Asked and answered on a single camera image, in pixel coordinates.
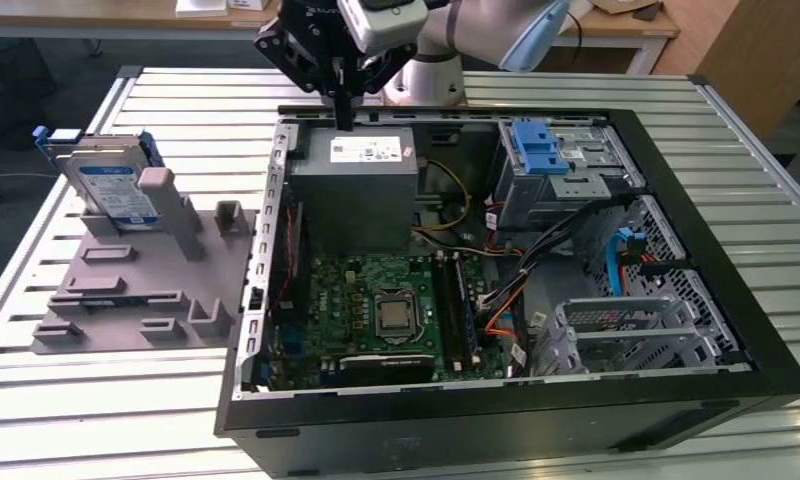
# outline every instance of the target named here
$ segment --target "green circuit board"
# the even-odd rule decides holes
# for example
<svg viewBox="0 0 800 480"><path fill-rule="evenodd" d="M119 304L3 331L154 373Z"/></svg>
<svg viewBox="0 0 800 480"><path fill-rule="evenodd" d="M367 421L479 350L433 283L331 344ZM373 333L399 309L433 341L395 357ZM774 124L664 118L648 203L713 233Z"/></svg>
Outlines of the green circuit board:
<svg viewBox="0 0 800 480"><path fill-rule="evenodd" d="M286 332L302 342L298 355L286 357L287 387L319 388L317 359L365 354L426 354L437 360L433 381L491 379L503 376L498 345L479 352L481 364L462 372L445 368L439 312L429 256L358 256L313 260L309 323L302 332ZM482 265L463 258L469 291L485 291ZM406 299L417 312L414 333L386 337L378 328L379 302Z"/></svg>

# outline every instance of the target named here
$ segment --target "sticker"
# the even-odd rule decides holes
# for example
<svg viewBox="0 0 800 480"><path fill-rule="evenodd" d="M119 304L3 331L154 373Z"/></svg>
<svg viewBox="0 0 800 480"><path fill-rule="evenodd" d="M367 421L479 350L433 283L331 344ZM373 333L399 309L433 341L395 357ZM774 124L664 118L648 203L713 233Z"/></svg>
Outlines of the sticker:
<svg viewBox="0 0 800 480"><path fill-rule="evenodd" d="M267 22L231 22L235 28L262 28L266 24Z"/></svg>
<svg viewBox="0 0 800 480"><path fill-rule="evenodd" d="M486 228L498 230L498 214L486 212Z"/></svg>
<svg viewBox="0 0 800 480"><path fill-rule="evenodd" d="M510 354L513 355L513 358L517 359L517 362L519 362L519 364L525 367L525 362L529 360L529 354L525 352L518 343L513 344Z"/></svg>
<svg viewBox="0 0 800 480"><path fill-rule="evenodd" d="M401 137L335 137L333 163L402 162Z"/></svg>
<svg viewBox="0 0 800 480"><path fill-rule="evenodd" d="M158 221L132 167L80 167L80 173L95 201L116 222L142 226Z"/></svg>
<svg viewBox="0 0 800 480"><path fill-rule="evenodd" d="M585 160L585 152L581 148L565 148L561 150L561 156L569 160Z"/></svg>

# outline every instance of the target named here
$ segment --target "yellow wire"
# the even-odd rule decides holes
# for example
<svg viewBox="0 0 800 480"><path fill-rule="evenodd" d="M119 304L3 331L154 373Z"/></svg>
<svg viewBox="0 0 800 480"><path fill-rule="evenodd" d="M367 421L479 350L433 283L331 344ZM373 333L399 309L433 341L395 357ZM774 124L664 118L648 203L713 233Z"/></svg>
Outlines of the yellow wire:
<svg viewBox="0 0 800 480"><path fill-rule="evenodd" d="M466 188L466 184L463 183L463 181L459 179L459 176L445 165L445 163L438 162L437 160L430 160L430 159L427 160L427 163L439 165L439 167L442 167L442 169L445 170L445 173L449 174L449 176L454 179L454 181L459 185L459 188L463 190L463 196L466 198L466 208L463 209L463 214L453 222L445 223L442 225L429 225L429 226L413 227L413 230L415 230L418 232L422 232L422 231L433 232L433 231L439 231L439 230L447 230L449 228L454 227L455 225L459 225L463 222L463 220L466 220L466 217L469 216L469 211L471 210L471 195L469 195L469 189Z"/></svg>

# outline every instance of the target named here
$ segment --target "orange wire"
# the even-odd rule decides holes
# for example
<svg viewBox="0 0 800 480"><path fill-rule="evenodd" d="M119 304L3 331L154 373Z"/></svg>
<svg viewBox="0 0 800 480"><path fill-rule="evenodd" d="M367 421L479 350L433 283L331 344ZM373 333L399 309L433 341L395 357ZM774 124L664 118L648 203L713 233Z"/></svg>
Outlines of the orange wire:
<svg viewBox="0 0 800 480"><path fill-rule="evenodd" d="M626 289L629 288L628 285L628 276L626 276L626 267L624 267L622 265L620 266L620 284L622 285L624 288L624 295L626 294Z"/></svg>
<svg viewBox="0 0 800 480"><path fill-rule="evenodd" d="M519 298L519 294L522 293L522 290L525 290L526 283L523 283L522 286L517 289L517 291L513 292L513 295L505 302L505 305L502 305L502 308L499 308L498 312L495 312L495 315L493 316L490 323L486 324L486 328L483 329L483 331L486 333L501 334L501 335L514 335L513 332L509 332L507 330L494 329L493 326L495 325L495 322L498 322L498 319L501 318L505 311L510 308L510 305L513 305L513 302L515 302L517 298Z"/></svg>

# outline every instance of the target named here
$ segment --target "power supply label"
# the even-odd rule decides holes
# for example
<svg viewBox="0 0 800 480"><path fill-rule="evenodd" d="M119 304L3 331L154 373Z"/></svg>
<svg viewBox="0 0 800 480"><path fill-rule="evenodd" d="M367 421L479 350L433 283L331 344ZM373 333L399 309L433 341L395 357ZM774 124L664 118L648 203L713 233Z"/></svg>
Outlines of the power supply label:
<svg viewBox="0 0 800 480"><path fill-rule="evenodd" d="M402 162L401 137L335 137L333 163Z"/></svg>

